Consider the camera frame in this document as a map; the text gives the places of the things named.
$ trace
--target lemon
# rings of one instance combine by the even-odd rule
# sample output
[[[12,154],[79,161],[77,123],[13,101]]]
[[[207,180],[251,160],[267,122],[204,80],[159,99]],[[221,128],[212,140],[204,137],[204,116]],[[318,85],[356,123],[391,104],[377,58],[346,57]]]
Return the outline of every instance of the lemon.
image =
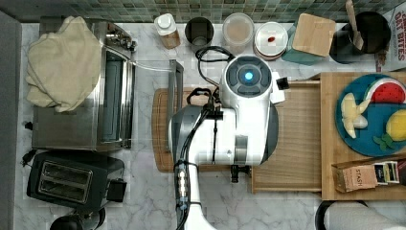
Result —
[[[400,109],[392,114],[386,124],[386,132],[394,141],[406,140],[406,109]]]

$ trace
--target white lid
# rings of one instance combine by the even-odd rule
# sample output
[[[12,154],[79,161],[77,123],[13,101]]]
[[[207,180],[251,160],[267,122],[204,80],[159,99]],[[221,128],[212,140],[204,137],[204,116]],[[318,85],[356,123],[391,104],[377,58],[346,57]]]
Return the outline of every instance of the white lid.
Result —
[[[255,36],[255,46],[266,56],[277,56],[286,49],[288,35],[286,29],[277,22],[267,22],[259,27]]]
[[[169,35],[176,31],[176,23],[170,13],[155,18],[154,24],[159,35]]]
[[[254,36],[254,22],[247,14],[236,12],[228,16],[223,23],[224,39],[235,45],[244,45]]]

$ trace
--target beige towel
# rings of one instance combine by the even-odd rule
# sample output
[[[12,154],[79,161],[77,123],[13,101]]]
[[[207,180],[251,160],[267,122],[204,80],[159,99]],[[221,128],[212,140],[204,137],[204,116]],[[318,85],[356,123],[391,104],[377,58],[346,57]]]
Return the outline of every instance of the beige towel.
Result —
[[[27,100],[57,112],[74,110],[99,81],[102,46],[81,17],[68,17],[57,33],[44,34],[28,53]]]

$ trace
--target wooden tray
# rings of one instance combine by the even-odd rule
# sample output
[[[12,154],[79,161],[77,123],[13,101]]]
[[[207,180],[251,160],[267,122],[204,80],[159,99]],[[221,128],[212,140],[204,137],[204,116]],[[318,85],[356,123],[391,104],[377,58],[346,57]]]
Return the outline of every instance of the wooden tray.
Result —
[[[291,81],[286,101],[276,105],[280,119],[277,148],[253,167],[251,191],[320,192],[320,82]]]
[[[191,94],[193,88],[184,88],[182,105],[187,104],[186,98]],[[173,172],[173,159],[168,149],[167,138],[167,100],[168,90],[157,89],[155,91],[152,106],[152,147],[155,155],[155,163],[161,173]],[[193,97],[192,103],[203,105],[207,102],[207,97]],[[230,166],[202,165],[199,166],[202,172],[207,171],[229,171]]]
[[[335,106],[344,88],[357,79],[369,73],[321,73],[314,80],[321,82],[321,134],[322,134],[322,199],[323,200],[378,200],[406,199],[406,186],[378,187],[371,190],[359,190],[342,194],[334,188],[332,176],[333,164],[364,160],[369,157],[350,149],[339,136],[335,121]],[[406,82],[406,73],[383,73],[402,82]]]

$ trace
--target black toaster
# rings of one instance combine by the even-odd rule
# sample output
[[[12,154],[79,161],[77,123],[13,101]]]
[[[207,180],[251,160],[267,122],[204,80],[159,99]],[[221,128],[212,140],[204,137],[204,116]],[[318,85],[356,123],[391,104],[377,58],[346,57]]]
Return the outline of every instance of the black toaster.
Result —
[[[27,195],[79,210],[99,211],[123,202],[122,160],[84,150],[52,150],[35,156]]]

